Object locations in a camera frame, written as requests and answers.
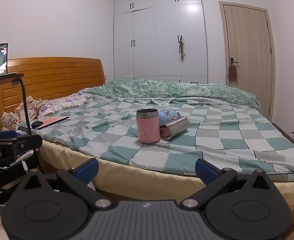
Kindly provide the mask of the blue cartoon cup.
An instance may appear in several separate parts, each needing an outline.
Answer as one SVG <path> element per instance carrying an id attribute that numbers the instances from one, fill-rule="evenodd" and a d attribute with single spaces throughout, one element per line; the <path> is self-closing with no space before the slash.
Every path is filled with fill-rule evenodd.
<path id="1" fill-rule="evenodd" d="M 181 117 L 180 113 L 175 110 L 164 110 L 158 112 L 159 116 L 159 125 L 167 124 L 172 120 L 178 119 Z"/>

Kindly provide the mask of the pink insulated cup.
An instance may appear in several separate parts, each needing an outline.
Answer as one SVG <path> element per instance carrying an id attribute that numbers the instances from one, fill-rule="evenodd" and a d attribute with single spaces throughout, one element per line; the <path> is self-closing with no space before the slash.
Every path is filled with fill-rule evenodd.
<path id="1" fill-rule="evenodd" d="M 157 109 L 147 108 L 136 111 L 138 140 L 143 144 L 153 144 L 160 140 L 159 114 Z"/>

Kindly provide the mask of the stainless steel cup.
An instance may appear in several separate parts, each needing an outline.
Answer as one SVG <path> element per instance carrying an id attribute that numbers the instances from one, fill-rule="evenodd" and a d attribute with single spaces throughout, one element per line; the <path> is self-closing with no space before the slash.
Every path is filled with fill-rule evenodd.
<path id="1" fill-rule="evenodd" d="M 186 117 L 180 117 L 172 120 L 167 124 L 159 127 L 160 137 L 164 140 L 170 140 L 173 137 L 185 132 L 190 126 L 190 122 Z"/>

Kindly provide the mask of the crumpled beige floral cloth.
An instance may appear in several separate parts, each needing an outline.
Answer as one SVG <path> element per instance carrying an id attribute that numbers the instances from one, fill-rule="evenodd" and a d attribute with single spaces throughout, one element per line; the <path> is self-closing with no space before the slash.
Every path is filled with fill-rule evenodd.
<path id="1" fill-rule="evenodd" d="M 33 120 L 39 116 L 42 106 L 47 103 L 47 100 L 34 99 L 32 96 L 26 97 L 28 119 Z M 0 119 L 2 127 L 9 130 L 14 130 L 17 125 L 26 121 L 24 104 L 21 103 L 13 112 L 4 112 Z"/>

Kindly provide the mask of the black computer mouse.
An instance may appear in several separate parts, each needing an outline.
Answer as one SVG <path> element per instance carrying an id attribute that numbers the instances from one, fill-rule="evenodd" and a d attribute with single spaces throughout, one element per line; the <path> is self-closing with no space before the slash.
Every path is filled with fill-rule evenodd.
<path id="1" fill-rule="evenodd" d="M 40 126 L 42 126 L 43 125 L 43 122 L 42 121 L 35 121 L 35 122 L 33 122 L 32 124 L 31 124 L 31 127 L 32 128 L 38 128 L 38 127 L 40 127 Z"/>

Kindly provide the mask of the pink tablet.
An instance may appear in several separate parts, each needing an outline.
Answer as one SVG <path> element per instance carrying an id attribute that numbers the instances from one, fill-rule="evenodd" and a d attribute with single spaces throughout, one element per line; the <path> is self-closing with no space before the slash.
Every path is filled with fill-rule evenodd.
<path id="1" fill-rule="evenodd" d="M 43 122 L 42 126 L 40 126 L 38 128 L 34 128 L 34 129 L 43 129 L 45 127 L 56 124 L 60 121 L 66 120 L 66 119 L 68 119 L 68 116 L 54 116 L 54 117 L 46 118 L 46 119 L 42 120 L 42 122 Z"/>

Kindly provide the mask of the purple floral pillow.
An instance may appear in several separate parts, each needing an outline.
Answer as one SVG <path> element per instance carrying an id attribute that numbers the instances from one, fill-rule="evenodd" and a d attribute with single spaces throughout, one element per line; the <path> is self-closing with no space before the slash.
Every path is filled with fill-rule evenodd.
<path id="1" fill-rule="evenodd" d="M 72 94 L 58 99 L 48 100 L 39 110 L 39 117 L 50 116 L 64 109 L 81 106 L 88 99 L 83 95 Z"/>

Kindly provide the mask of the checkered green bed blanket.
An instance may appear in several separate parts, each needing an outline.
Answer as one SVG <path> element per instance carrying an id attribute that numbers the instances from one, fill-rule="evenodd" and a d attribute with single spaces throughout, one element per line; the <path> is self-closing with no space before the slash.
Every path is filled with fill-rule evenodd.
<path id="1" fill-rule="evenodd" d="M 178 111 L 189 127 L 169 140 L 147 145 L 138 140 L 140 109 Z M 55 111 L 63 120 L 32 129 L 44 140 L 126 166 L 178 175 L 194 175 L 197 159 L 240 174 L 260 168 L 274 181 L 294 181 L 294 144 L 259 111 L 231 103 L 195 100 L 166 104 L 91 98 L 79 107 Z"/>

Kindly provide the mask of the black laptop stand table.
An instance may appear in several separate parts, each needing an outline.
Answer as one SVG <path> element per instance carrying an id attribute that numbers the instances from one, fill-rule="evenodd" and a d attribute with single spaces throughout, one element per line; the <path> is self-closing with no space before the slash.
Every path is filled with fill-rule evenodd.
<path id="1" fill-rule="evenodd" d="M 26 128 L 24 131 L 32 134 L 27 114 L 26 89 L 22 78 L 23 73 L 7 73 L 0 75 L 0 118 L 3 112 L 14 110 L 21 102 L 24 104 Z"/>

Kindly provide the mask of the wooden headboard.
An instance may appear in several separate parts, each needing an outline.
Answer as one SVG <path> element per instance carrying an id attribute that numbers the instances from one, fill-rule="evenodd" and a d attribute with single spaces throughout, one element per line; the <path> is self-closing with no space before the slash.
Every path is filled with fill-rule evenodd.
<path id="1" fill-rule="evenodd" d="M 26 96 L 36 100 L 62 98 L 106 82 L 101 60 L 82 57 L 11 59 L 8 61 L 8 72 L 23 73 Z"/>

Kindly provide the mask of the green floral quilt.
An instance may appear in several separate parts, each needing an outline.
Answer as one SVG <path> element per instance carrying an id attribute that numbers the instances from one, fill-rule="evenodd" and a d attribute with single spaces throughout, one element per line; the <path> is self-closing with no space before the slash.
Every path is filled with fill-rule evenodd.
<path id="1" fill-rule="evenodd" d="M 201 105 L 232 105 L 260 110 L 259 98 L 255 94 L 215 83 L 113 80 L 101 86 L 82 89 L 78 94 L 93 99 L 110 99 L 130 103 L 163 105 L 191 100 Z"/>

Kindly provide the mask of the green hanging ornament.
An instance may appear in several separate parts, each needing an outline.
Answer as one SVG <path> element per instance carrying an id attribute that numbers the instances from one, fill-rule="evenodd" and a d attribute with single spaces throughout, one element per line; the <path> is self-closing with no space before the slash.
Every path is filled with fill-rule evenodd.
<path id="1" fill-rule="evenodd" d="M 184 57 L 185 57 L 185 52 L 184 52 L 184 41 L 182 38 L 180 38 L 179 42 L 179 54 L 180 54 L 180 61 L 183 62 L 184 61 Z"/>

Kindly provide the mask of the beige wooden door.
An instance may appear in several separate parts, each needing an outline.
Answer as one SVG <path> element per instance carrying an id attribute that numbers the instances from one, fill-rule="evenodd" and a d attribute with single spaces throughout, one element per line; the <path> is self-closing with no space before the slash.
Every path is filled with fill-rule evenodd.
<path id="1" fill-rule="evenodd" d="M 235 65 L 236 81 L 226 83 L 258 96 L 260 113 L 272 119 L 276 63 L 267 9 L 219 2 L 225 40 L 226 67 Z"/>

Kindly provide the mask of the white wardrobe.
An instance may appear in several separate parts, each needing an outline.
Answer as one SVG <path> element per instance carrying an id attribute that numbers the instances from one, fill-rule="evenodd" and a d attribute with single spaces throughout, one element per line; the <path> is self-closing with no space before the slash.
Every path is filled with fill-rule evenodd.
<path id="1" fill-rule="evenodd" d="M 114 0 L 114 77 L 207 83 L 202 0 Z"/>

